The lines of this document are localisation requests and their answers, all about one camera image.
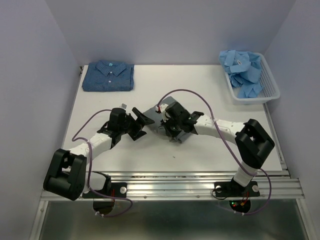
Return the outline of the grey long sleeve shirt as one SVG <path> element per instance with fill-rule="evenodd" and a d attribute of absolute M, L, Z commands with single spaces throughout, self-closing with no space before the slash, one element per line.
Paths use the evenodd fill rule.
<path fill-rule="evenodd" d="M 147 127 L 152 132 L 156 133 L 158 136 L 167 137 L 170 142 L 176 142 L 176 143 L 182 144 L 192 135 L 191 133 L 186 133 L 182 131 L 177 136 L 174 136 L 174 137 L 167 136 L 165 128 L 161 125 L 162 116 L 156 113 L 155 106 L 146 110 L 143 114 L 146 117 L 154 120 L 154 123 L 151 125 L 148 125 Z"/>

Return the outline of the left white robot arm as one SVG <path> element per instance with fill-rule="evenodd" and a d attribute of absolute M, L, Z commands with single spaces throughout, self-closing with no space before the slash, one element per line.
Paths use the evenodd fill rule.
<path fill-rule="evenodd" d="M 132 112 L 135 116 L 123 108 L 113 108 L 109 110 L 109 120 L 91 139 L 83 138 L 82 144 L 71 149 L 56 150 L 44 178 L 43 189 L 72 201 L 89 192 L 100 198 L 116 200 L 109 175 L 95 173 L 99 180 L 91 187 L 92 165 L 94 158 L 114 148 L 123 135 L 129 135 L 136 141 L 146 135 L 145 126 L 155 123 L 135 107 Z"/>

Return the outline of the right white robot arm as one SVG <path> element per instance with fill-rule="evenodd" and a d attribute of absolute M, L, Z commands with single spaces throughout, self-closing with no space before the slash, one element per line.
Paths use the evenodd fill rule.
<path fill-rule="evenodd" d="M 248 190 L 257 171 L 275 147 L 275 142 L 255 119 L 247 122 L 232 122 L 210 117 L 203 112 L 188 112 L 179 102 L 161 104 L 155 108 L 161 115 L 161 125 L 166 134 L 173 136 L 180 132 L 220 138 L 230 151 L 229 143 L 237 146 L 241 161 L 228 188 L 235 195 Z"/>

